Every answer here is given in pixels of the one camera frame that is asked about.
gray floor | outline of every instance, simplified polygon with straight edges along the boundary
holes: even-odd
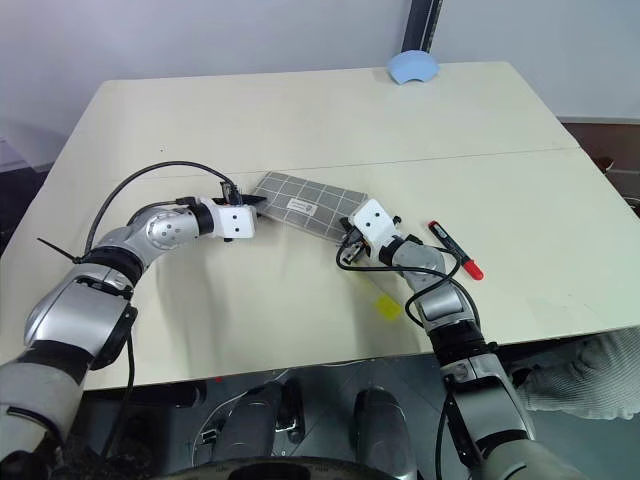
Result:
[[[357,393],[372,385],[392,392],[404,409],[409,433],[426,480],[434,478],[435,432],[444,400],[437,365],[431,355],[387,358],[345,366],[317,366],[304,369],[239,375],[209,382],[207,400],[196,408],[155,409],[157,438],[161,444],[162,473],[191,465],[193,439],[213,409],[248,388],[280,376],[297,377],[305,402],[307,436],[292,445],[278,434],[274,455],[310,455],[353,460],[348,423]],[[104,441],[115,405],[92,403],[83,408],[78,422],[88,427],[90,444]],[[221,408],[218,415],[228,412]],[[631,421],[582,420],[562,413],[534,412],[538,438],[554,452],[573,463],[590,478],[636,479],[640,472],[640,419]],[[208,452],[198,449],[196,458]],[[466,480],[448,432],[443,448],[443,476]]]

white wall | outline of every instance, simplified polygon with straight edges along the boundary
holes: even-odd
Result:
[[[638,0],[444,0],[431,51],[508,60],[561,117],[640,119]]]
[[[410,0],[0,0],[0,137],[57,157],[101,82],[384,65]]]

gray plaid cloth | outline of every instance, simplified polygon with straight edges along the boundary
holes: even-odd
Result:
[[[267,197],[256,205],[265,217],[336,242],[345,233],[340,218],[351,215],[367,199],[362,192],[277,172],[267,173],[253,194]]]

red marker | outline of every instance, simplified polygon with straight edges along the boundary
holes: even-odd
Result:
[[[433,222],[429,222],[429,230],[431,230],[431,232],[436,237],[438,237],[438,240],[440,240],[445,248],[448,248],[449,250],[454,251],[458,255],[460,255],[462,268],[464,268],[467,273],[471,275],[471,278],[473,278],[474,280],[482,280],[484,278],[484,273],[482,273],[482,270],[478,268],[476,263],[471,260],[471,258],[469,258],[469,255],[467,255],[465,251],[460,248],[460,245],[458,245],[456,241],[451,238],[451,236],[445,231],[444,228],[442,228],[442,226],[438,222],[436,222],[435,220]]]

black cable tie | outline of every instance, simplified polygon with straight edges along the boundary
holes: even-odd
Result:
[[[44,238],[40,238],[37,237],[37,240],[39,242],[44,243],[47,247],[49,248],[53,248],[56,252],[58,252],[60,255],[62,255],[63,257],[67,257],[69,260],[71,260],[73,263],[78,264],[82,261],[82,258],[80,257],[74,257],[73,255],[71,255],[69,252],[64,251],[62,248],[58,247],[57,245],[54,245],[51,242],[47,242]]]

